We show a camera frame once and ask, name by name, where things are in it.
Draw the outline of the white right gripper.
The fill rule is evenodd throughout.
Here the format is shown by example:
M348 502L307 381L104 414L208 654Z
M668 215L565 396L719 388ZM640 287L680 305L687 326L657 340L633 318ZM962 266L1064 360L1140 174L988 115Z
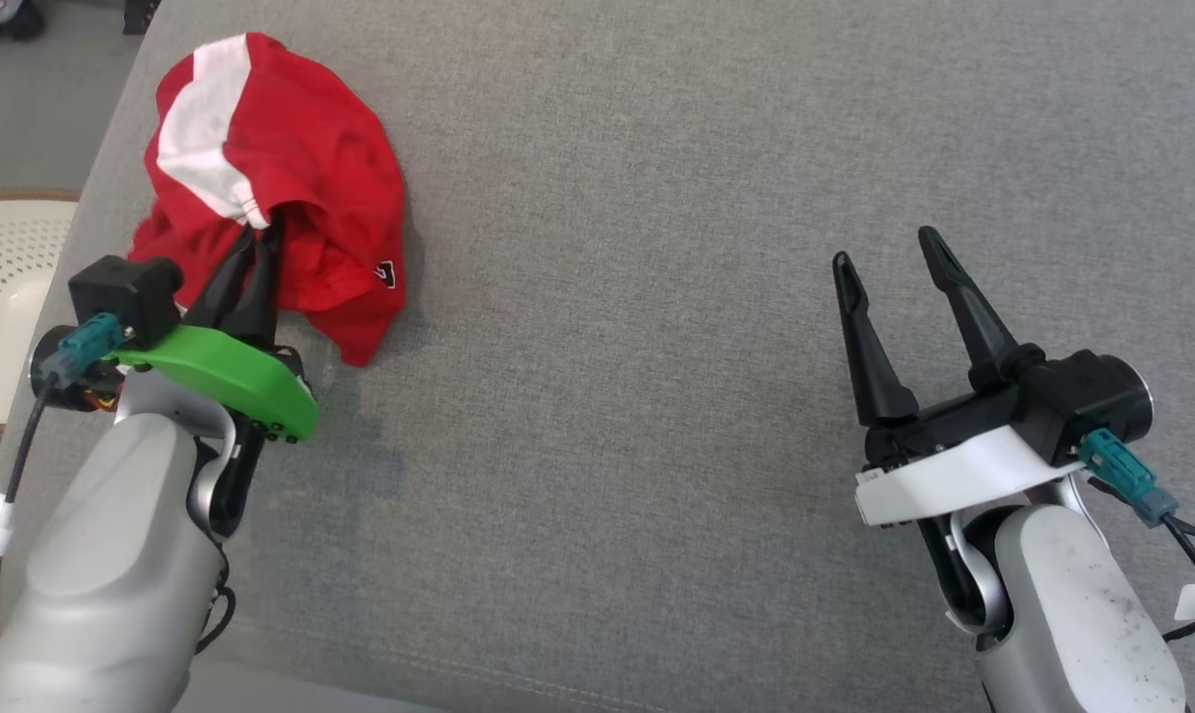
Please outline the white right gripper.
M846 252L833 257L856 420L868 428L854 505L869 527L958 514L1081 468L1077 461L1046 463L1010 425L1017 392L995 391L1017 383L1044 362L1044 351L1015 340L940 231L923 226L918 240L972 359L972 391L994 392L967 394L919 412L917 397L900 382L869 319L868 290L854 263Z

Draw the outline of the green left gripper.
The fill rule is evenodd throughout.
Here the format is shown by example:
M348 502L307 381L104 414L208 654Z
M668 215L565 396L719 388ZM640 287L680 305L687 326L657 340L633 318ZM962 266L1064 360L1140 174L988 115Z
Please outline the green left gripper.
M275 338L283 245L284 220L266 229L245 226L182 315L184 326L147 351L122 348L109 358L151 365L286 440L311 441L320 414L304 380L276 356L237 340Z

